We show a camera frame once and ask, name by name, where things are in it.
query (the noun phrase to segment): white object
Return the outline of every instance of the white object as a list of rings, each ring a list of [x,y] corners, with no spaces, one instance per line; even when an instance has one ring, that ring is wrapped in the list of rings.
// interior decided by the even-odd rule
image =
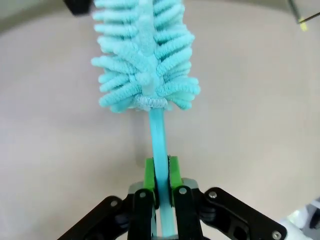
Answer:
[[[304,233],[288,219],[284,219],[279,223],[282,224],[287,230],[287,236],[285,240],[312,240],[312,238],[305,236]]]
[[[287,219],[293,223],[298,229],[302,229],[309,218],[309,213],[307,210],[307,207],[303,207],[299,210],[294,211],[292,214],[290,214]]]

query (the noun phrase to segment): brush head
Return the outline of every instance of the brush head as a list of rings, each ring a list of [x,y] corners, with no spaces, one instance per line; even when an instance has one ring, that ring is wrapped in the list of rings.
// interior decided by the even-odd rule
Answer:
[[[104,68],[99,77],[102,107],[170,110],[170,102],[186,110],[200,93],[198,80],[188,77],[195,37],[183,24],[180,0],[96,0],[102,21],[94,29],[106,55],[91,63]]]

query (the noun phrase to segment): brush handle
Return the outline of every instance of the brush handle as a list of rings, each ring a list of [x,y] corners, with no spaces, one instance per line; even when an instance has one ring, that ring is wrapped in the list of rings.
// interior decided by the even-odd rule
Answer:
[[[160,201],[160,221],[162,236],[175,235],[174,214],[170,202],[169,165],[166,146],[165,120],[163,108],[149,111],[150,132],[157,190]]]

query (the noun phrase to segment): beige table surface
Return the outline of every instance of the beige table surface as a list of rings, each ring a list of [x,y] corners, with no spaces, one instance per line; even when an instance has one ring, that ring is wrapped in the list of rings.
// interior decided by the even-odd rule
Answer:
[[[272,4],[185,4],[202,92],[166,114],[169,153],[203,191],[219,186],[279,220],[320,195],[316,22],[302,32]],[[57,8],[0,34],[1,240],[56,240],[143,178],[148,117],[99,107],[93,24]]]

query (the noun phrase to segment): teal bottle brush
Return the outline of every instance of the teal bottle brush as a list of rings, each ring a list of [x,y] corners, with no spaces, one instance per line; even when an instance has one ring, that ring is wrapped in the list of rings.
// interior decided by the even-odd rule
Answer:
[[[164,110],[174,103],[182,110],[200,93],[198,80],[188,77],[195,37],[183,24],[181,0],[96,0],[94,29],[105,54],[91,63],[104,69],[99,77],[102,107],[122,113],[148,111],[155,177],[164,237],[175,234],[169,196],[169,166]]]

